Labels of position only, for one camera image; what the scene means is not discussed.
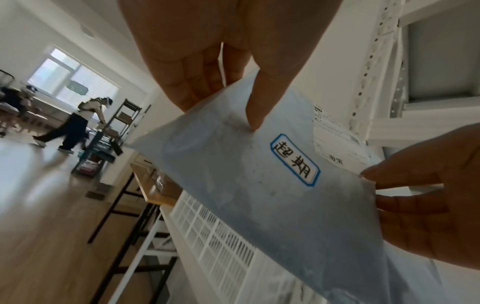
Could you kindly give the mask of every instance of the label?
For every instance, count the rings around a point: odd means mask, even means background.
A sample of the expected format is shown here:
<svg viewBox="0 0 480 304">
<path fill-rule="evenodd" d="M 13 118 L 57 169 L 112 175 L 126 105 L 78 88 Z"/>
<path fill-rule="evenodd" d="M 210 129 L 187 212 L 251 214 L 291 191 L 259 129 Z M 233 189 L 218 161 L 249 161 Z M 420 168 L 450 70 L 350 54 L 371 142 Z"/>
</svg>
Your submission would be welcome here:
<svg viewBox="0 0 480 304">
<path fill-rule="evenodd" d="M 352 131 L 335 122 L 317 104 L 313 106 L 313 113 L 313 145 L 317 154 L 356 174 L 370 167 L 372 156 Z"/>
<path fill-rule="evenodd" d="M 308 187 L 315 186 L 320 169 L 285 135 L 270 143 L 274 155 Z"/>
</svg>

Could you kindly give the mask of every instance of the floor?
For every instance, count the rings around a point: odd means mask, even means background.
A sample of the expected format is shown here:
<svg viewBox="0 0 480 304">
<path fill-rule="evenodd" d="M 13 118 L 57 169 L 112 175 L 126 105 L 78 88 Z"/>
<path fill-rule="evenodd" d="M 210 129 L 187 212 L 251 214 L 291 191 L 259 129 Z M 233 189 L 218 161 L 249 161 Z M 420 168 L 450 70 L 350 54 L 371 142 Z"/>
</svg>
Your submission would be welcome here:
<svg viewBox="0 0 480 304">
<path fill-rule="evenodd" d="M 87 239 L 109 204 L 85 198 L 90 180 L 70 175 L 78 160 L 30 135 L 0 139 L 0 303 L 87 304 L 135 219 L 113 215 Z M 135 251 L 123 261 L 128 265 Z M 106 303 L 119 282 L 109 285 Z M 147 303 L 149 275 L 135 274 L 120 304 Z"/>
</svg>

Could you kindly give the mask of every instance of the crate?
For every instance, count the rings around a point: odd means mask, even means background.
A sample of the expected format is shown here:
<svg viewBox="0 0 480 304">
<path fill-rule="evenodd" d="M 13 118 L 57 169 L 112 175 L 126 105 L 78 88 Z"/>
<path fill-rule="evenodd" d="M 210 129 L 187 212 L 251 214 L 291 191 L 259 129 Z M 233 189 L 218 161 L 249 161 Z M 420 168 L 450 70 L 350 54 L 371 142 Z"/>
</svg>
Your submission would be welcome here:
<svg viewBox="0 0 480 304">
<path fill-rule="evenodd" d="M 292 302 L 298 280 L 186 191 L 171 217 L 223 304 Z"/>
</svg>

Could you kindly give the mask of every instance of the hand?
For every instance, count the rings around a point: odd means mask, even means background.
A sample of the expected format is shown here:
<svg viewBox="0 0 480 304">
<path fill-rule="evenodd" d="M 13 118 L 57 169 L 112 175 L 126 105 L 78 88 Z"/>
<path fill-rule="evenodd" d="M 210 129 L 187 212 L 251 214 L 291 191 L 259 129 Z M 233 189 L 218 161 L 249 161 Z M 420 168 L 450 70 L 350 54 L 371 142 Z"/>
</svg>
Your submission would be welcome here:
<svg viewBox="0 0 480 304">
<path fill-rule="evenodd" d="M 378 195 L 383 238 L 412 253 L 480 269 L 480 124 L 408 147 L 361 175 L 377 189 L 443 184 L 426 194 Z"/>
<path fill-rule="evenodd" d="M 183 111 L 260 66 L 246 108 L 260 127 L 330 24 L 342 0 L 118 0 L 150 72 Z"/>
</svg>

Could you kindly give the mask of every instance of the window frame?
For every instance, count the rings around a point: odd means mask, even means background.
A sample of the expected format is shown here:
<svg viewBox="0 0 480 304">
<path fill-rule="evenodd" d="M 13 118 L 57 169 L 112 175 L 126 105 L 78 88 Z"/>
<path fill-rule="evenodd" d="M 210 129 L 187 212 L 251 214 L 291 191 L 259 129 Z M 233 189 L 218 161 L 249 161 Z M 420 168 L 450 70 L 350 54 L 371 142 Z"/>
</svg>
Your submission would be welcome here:
<svg viewBox="0 0 480 304">
<path fill-rule="evenodd" d="M 72 68 L 71 66 L 67 65 L 66 63 L 63 63 L 62 61 L 60 61 L 59 59 L 55 58 L 54 56 L 52 56 L 52 52 L 54 50 L 59 50 L 60 52 L 64 53 L 65 55 L 67 55 L 68 57 L 70 57 L 71 59 L 75 60 L 77 63 L 78 63 L 78 67 L 77 68 Z M 42 93 L 43 95 L 45 96 L 48 96 L 50 98 L 52 98 L 56 103 L 59 103 L 60 105 L 62 105 L 62 107 L 68 107 L 68 108 L 72 108 L 73 106 L 71 104 L 69 104 L 68 102 L 65 102 L 63 100 L 60 100 L 57 98 L 57 96 L 59 95 L 60 91 L 70 82 L 70 80 L 72 80 L 72 78 L 75 76 L 75 74 L 80 70 L 80 68 L 82 67 L 85 67 L 87 69 L 89 69 L 90 71 L 92 71 L 93 73 L 97 74 L 99 77 L 105 79 L 106 81 L 108 81 L 109 83 L 111 83 L 112 85 L 116 86 L 118 88 L 117 92 L 115 93 L 115 95 L 118 94 L 119 90 L 121 89 L 121 87 L 116 84 L 115 82 L 111 81 L 109 78 L 105 77 L 104 75 L 102 75 L 101 73 L 97 72 L 96 70 L 92 69 L 91 67 L 89 67 L 88 65 L 84 64 L 82 61 L 78 60 L 76 57 L 72 56 L 70 53 L 64 51 L 63 49 L 59 48 L 58 46 L 56 45 L 52 45 L 51 47 L 49 47 L 43 54 L 41 60 L 39 61 L 39 64 L 37 64 L 37 66 L 33 69 L 33 71 L 27 76 L 26 80 L 23 82 L 25 85 L 31 85 L 29 83 L 29 80 L 30 78 L 39 70 L 40 67 L 42 67 L 42 65 L 47 61 L 47 60 L 51 60 L 53 61 L 54 63 L 58 64 L 59 66 L 61 66 L 62 68 L 66 69 L 67 71 L 69 71 L 69 74 L 65 77 L 65 79 L 63 81 L 60 82 L 60 84 L 55 88 L 55 90 L 52 92 L 52 93 L 48 93 L 44 90 L 42 90 L 41 88 L 37 87 L 37 86 L 34 86 L 39 93 Z"/>
</svg>

